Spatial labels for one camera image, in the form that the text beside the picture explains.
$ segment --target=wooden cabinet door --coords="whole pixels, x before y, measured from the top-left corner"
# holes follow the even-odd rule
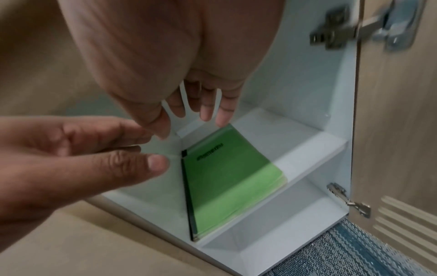
[[[389,1],[365,0],[364,18]],[[364,42],[358,67],[350,219],[437,272],[437,1],[412,48]]]

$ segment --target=cabinet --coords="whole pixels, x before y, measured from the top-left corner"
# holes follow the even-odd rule
[[[372,208],[370,219],[352,209],[353,221],[434,269],[434,247],[403,248],[406,243],[399,237],[405,232],[387,235],[398,228],[387,229],[385,221],[393,216],[384,218],[387,212],[378,211],[378,207],[384,202],[381,198],[390,198],[391,206],[395,199],[401,204],[394,208],[402,206],[418,220],[425,217],[431,231],[426,241],[435,246],[437,206],[432,198],[437,196],[437,178],[432,164],[437,161],[437,116],[432,112],[437,98],[432,82],[437,40],[430,34],[437,23],[432,14],[436,4],[428,3],[417,41],[407,51],[387,53],[383,44],[368,42],[358,52],[353,41],[335,51],[310,46],[309,34],[324,22],[325,12],[342,4],[345,1],[287,1],[275,42],[246,84],[232,121],[285,173],[289,182],[284,188],[199,242],[192,242],[181,151],[217,128],[213,122],[204,123],[197,114],[188,113],[182,120],[172,117],[173,130],[167,140],[152,140],[142,147],[144,152],[170,158],[171,167],[165,175],[110,191],[90,202],[231,274],[257,276],[348,215],[349,207],[327,188],[337,183],[345,196],[352,191],[354,200]],[[347,4],[351,21],[358,21],[360,3],[349,0]],[[371,15],[383,3],[368,0],[364,4],[365,15]],[[105,95],[83,100],[65,114],[125,116]],[[398,188],[406,192],[398,193]],[[401,239],[409,244],[417,242],[409,235]]]

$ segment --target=notebook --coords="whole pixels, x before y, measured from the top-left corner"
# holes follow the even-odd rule
[[[182,153],[191,239],[199,241],[287,183],[232,125]]]

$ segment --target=cabinet hinge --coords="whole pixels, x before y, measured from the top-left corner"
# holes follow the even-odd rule
[[[346,196],[346,190],[343,189],[340,185],[337,183],[330,183],[327,186],[328,190],[333,193],[336,197],[340,198],[342,201],[345,202],[347,206],[354,207],[360,212],[360,215],[370,218],[371,215],[371,208],[370,206],[364,204],[364,203],[358,203],[358,202],[352,202],[349,200],[349,198]]]
[[[392,0],[377,15],[348,25],[349,6],[326,13],[325,23],[310,34],[310,44],[325,44],[327,50],[341,49],[347,41],[372,38],[385,41],[388,51],[404,50],[414,42],[426,0]]]

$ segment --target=rug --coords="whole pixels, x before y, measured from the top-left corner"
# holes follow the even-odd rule
[[[344,220],[264,276],[436,276]]]

